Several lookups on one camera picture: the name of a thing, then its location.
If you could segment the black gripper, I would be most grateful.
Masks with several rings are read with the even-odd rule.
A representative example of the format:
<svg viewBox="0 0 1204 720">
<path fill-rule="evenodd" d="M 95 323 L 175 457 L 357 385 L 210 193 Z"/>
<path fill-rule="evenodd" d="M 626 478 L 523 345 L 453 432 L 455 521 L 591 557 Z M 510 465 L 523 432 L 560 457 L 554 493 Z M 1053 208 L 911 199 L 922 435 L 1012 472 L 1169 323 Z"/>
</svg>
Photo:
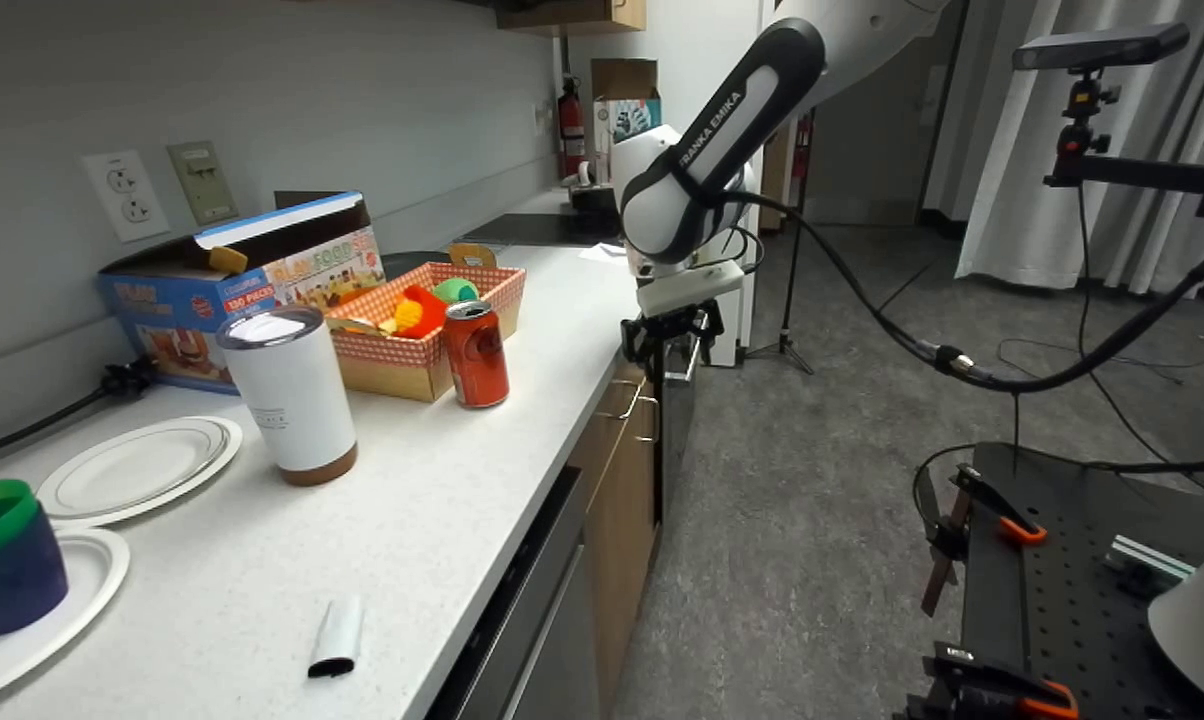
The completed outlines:
<svg viewBox="0 0 1204 720">
<path fill-rule="evenodd" d="M 720 306 L 715 301 L 701 301 L 675 312 L 658 312 L 658 318 L 635 318 L 620 323 L 622 337 L 622 355 L 652 366 L 658 355 L 658 348 L 675 337 L 695 337 L 701 351 L 711 351 L 715 337 L 723 331 L 720 319 Z"/>
</svg>

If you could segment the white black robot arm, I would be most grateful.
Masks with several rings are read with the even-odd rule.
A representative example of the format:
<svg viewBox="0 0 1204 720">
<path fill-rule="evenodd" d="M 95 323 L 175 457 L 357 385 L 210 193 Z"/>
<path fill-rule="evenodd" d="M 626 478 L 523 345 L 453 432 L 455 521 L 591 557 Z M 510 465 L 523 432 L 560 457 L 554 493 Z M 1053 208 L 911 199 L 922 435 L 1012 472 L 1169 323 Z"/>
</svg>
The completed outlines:
<svg viewBox="0 0 1204 720">
<path fill-rule="evenodd" d="M 684 131 L 658 123 L 612 149 L 641 306 L 620 323 L 626 361 L 655 366 L 666 337 L 720 337 L 720 298 L 745 284 L 745 263 L 711 239 L 752 203 L 748 160 L 779 123 L 933 35 L 942 9 L 946 0 L 779 0 Z"/>
</svg>

